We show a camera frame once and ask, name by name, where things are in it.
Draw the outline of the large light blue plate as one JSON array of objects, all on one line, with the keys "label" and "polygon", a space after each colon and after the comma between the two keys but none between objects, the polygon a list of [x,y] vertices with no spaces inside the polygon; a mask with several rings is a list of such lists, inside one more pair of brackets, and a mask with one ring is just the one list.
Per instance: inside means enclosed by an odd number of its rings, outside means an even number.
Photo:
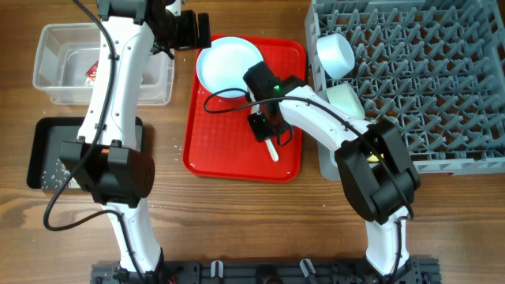
[{"label": "large light blue plate", "polygon": [[204,48],[196,60],[196,74],[200,84],[211,94],[232,88],[237,90],[218,94],[224,99],[244,96],[247,85],[243,76],[248,69],[264,60],[259,49],[246,39],[222,37]]}]

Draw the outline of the red plastic tray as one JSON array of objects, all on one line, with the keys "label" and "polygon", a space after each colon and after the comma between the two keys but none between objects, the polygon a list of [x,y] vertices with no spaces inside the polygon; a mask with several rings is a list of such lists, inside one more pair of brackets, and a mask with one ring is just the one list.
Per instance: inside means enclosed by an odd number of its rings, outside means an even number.
[{"label": "red plastic tray", "polygon": [[[271,71],[282,79],[295,75],[305,79],[307,55],[294,40],[239,36],[254,44]],[[275,139],[279,161],[274,162],[264,142],[258,142],[248,122],[250,108],[226,114],[209,114],[204,100],[211,93],[193,75],[189,113],[182,150],[186,169],[198,176],[285,183],[301,168],[302,131],[294,128],[291,141],[280,147]],[[213,98],[209,109],[218,110],[246,104],[238,99]]]}]

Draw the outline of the white plastic spoon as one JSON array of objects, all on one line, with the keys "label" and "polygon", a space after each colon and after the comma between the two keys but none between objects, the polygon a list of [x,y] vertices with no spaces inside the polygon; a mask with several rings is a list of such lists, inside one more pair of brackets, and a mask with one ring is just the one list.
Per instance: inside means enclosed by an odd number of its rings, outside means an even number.
[{"label": "white plastic spoon", "polygon": [[[253,106],[252,109],[251,109],[251,114],[261,114],[260,107],[258,105]],[[267,149],[269,151],[271,159],[274,162],[278,162],[279,161],[279,155],[278,155],[277,151],[275,150],[274,144],[271,142],[270,139],[266,139],[264,141],[264,143],[267,145]]]}]

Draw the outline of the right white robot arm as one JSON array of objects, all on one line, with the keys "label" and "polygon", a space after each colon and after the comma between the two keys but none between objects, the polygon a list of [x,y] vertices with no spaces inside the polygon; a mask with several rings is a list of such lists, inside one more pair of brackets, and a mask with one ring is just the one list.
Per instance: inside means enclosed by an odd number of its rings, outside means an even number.
[{"label": "right white robot arm", "polygon": [[243,79],[247,100],[260,107],[262,129],[279,135],[296,127],[332,151],[346,199],[365,220],[366,259],[385,280],[396,280],[410,258],[406,222],[421,185],[397,127],[346,114],[299,77],[276,77],[265,62],[248,68]]}]

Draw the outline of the light green bowl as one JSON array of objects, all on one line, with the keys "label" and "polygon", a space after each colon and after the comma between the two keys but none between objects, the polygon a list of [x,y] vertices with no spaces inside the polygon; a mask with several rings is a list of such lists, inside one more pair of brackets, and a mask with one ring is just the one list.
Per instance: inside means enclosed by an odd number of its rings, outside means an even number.
[{"label": "light green bowl", "polygon": [[349,116],[365,119],[365,110],[354,89],[349,84],[339,84],[327,89],[328,102]]}]

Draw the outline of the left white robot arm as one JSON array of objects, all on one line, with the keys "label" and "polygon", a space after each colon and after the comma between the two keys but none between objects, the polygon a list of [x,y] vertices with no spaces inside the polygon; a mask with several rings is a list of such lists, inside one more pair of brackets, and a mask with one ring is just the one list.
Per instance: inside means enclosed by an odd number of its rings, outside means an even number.
[{"label": "left white robot arm", "polygon": [[174,283],[148,211],[155,163],[137,148],[137,104],[149,57],[210,47],[209,16],[179,1],[103,0],[97,6],[92,20],[101,46],[92,98],[77,138],[60,148],[69,179],[100,205],[121,251],[110,274],[92,281]]}]

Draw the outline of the light blue bowl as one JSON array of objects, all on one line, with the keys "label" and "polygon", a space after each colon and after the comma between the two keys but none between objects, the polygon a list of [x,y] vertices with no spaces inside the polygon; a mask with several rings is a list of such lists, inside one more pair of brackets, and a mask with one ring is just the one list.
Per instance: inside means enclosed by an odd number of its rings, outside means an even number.
[{"label": "light blue bowl", "polygon": [[333,80],[342,79],[354,68],[354,51],[343,35],[332,34],[319,38],[316,51],[325,72]]}]

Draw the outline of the yellow plastic cup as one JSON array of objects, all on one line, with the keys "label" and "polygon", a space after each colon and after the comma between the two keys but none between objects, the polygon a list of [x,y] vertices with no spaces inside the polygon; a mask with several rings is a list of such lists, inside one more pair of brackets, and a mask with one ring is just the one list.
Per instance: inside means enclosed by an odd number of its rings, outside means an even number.
[{"label": "yellow plastic cup", "polygon": [[367,158],[367,161],[369,163],[378,163],[379,162],[379,159],[376,155],[370,155],[368,158]]}]

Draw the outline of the red snack wrapper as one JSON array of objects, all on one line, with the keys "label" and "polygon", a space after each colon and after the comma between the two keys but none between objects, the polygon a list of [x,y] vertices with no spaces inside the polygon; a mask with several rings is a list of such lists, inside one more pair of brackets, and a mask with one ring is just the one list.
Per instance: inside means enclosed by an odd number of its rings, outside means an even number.
[{"label": "red snack wrapper", "polygon": [[86,72],[86,79],[84,82],[85,87],[93,87],[95,84],[96,73],[98,69],[99,62],[96,61],[94,65]]}]

